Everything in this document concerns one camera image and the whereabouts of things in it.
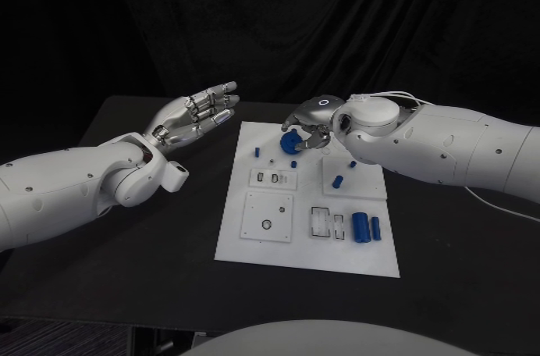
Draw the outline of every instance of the blue cylinder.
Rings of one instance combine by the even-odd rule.
[[[331,184],[331,186],[332,186],[334,188],[338,188],[338,187],[341,186],[341,182],[342,182],[342,176],[338,175],[338,176],[335,177],[335,179],[334,179],[334,183]]]
[[[301,152],[295,150],[298,143],[301,143],[301,135],[294,128],[289,132],[283,133],[279,140],[281,149],[286,154],[296,155]]]
[[[353,213],[353,230],[354,241],[357,243],[368,243],[371,237],[368,235],[368,222],[366,213]]]
[[[373,240],[380,240],[378,217],[371,217]]]

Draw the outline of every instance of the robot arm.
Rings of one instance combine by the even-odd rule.
[[[324,106],[321,121],[315,116]],[[295,120],[302,128],[306,125],[304,130],[317,126],[306,141],[319,138],[318,126],[327,126],[354,159],[366,164],[376,163],[427,183],[486,188],[540,202],[535,127],[427,103],[409,111],[368,94],[354,94],[338,106],[327,96],[312,98],[294,111],[283,130]],[[306,141],[296,150],[306,148]]]
[[[226,83],[170,102],[142,135],[128,133],[99,147],[33,155],[0,166],[0,251],[49,239],[90,222],[114,205],[141,204],[161,186],[187,179],[165,154],[194,142],[234,111]]]

